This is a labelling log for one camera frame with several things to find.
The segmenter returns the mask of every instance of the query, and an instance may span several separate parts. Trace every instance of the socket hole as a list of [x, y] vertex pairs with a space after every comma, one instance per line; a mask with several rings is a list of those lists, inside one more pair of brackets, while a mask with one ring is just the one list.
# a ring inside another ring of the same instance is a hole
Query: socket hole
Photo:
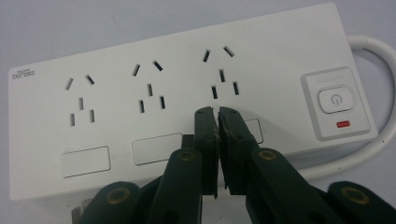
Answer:
[[220, 73], [221, 82], [225, 82], [224, 70], [223, 70], [223, 69], [220, 69], [220, 70], [219, 70], [219, 73]]
[[90, 75], [85, 76], [88, 81], [90, 81], [91, 85], [95, 84], [95, 82], [93, 81], [93, 79], [90, 77]]
[[212, 86], [213, 99], [218, 99], [218, 91], [216, 90], [216, 86]]
[[143, 101], [139, 101], [139, 107], [140, 107], [140, 113], [145, 113], [145, 105], [143, 104]]
[[157, 61], [154, 61], [153, 63], [158, 68], [158, 70], [160, 70], [160, 72], [163, 70], [163, 68], [157, 63]]
[[84, 109], [84, 100], [82, 98], [79, 98], [78, 103], [79, 103], [79, 110], [83, 110]]
[[137, 76], [137, 72], [139, 71], [140, 68], [140, 64], [136, 64], [136, 66], [134, 67], [134, 72], [132, 73], [132, 76], [136, 77]]
[[72, 127], [76, 126], [76, 120], [74, 114], [70, 114], [70, 125]]
[[90, 118], [91, 118], [91, 123], [95, 123], [95, 113], [93, 110], [90, 111]]
[[233, 82], [233, 91], [235, 92], [235, 95], [239, 95], [239, 88], [237, 82]]
[[204, 63], [207, 62], [207, 59], [209, 58], [210, 50], [206, 50], [205, 56], [204, 56]]
[[224, 50], [230, 55], [230, 57], [233, 57], [235, 54], [233, 53], [232, 50], [230, 50], [227, 46], [224, 46]]
[[152, 86], [148, 84], [148, 96], [152, 96]]
[[73, 78], [70, 78], [69, 81], [67, 82], [67, 85], [66, 85], [66, 90], [67, 91], [70, 90], [70, 87], [72, 86], [72, 83], [73, 83]]
[[160, 100], [161, 100], [161, 109], [165, 109], [165, 99], [163, 98], [163, 96], [160, 96]]

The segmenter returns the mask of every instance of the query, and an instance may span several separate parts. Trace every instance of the red light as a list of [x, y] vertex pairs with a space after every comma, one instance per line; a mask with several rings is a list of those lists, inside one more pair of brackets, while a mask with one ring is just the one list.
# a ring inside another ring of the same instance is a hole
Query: red light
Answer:
[[337, 122], [337, 128], [345, 128], [345, 127], [349, 127], [349, 126], [350, 126], [349, 120]]

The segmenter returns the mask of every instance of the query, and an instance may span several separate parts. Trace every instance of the power outlet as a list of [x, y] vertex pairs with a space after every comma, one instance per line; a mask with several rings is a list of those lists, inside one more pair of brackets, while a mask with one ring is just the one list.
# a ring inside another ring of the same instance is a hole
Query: power outlet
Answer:
[[14, 200], [161, 175], [205, 106], [287, 155], [377, 135], [334, 4], [20, 66], [8, 85]]

